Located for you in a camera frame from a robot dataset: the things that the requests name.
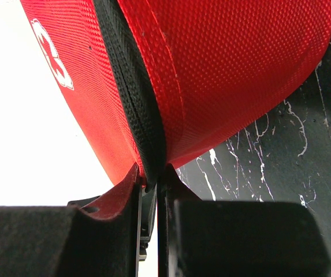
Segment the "red black medicine case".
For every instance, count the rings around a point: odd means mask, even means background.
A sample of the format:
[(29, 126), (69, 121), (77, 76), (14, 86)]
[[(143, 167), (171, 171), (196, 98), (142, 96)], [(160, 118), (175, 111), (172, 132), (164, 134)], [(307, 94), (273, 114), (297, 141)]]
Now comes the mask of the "red black medicine case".
[(152, 187), (270, 111), (324, 56), (331, 1), (22, 1), (112, 183)]

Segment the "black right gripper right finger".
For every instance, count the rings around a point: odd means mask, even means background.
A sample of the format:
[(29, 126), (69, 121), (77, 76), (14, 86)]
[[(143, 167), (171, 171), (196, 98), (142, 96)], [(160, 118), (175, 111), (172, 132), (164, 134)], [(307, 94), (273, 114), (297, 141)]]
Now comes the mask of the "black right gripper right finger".
[(296, 203), (200, 199), (167, 165), (157, 183), (159, 276), (328, 276), (312, 214)]

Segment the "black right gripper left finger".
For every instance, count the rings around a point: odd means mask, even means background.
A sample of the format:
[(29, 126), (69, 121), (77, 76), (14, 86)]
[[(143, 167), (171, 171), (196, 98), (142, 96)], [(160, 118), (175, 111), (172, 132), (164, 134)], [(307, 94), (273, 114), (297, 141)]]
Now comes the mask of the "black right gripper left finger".
[(0, 276), (136, 276), (139, 169), (92, 200), (0, 206)]

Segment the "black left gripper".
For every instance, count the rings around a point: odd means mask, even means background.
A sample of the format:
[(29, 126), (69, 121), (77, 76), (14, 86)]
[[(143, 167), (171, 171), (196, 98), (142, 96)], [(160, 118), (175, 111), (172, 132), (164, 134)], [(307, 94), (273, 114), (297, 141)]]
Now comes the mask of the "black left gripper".
[[(86, 205), (91, 204), (96, 199), (100, 198), (101, 195), (91, 197), (88, 199), (72, 200), (69, 201), (67, 206), (76, 205), (79, 208), (84, 208), (88, 213), (95, 212), (97, 208), (86, 208)], [(155, 212), (157, 204), (157, 187), (146, 193), (143, 189), (142, 193), (142, 213), (141, 213), (141, 225), (140, 225), (140, 246), (139, 246), (139, 261), (145, 261), (147, 257), (148, 243), (150, 242), (151, 235), (153, 233)]]

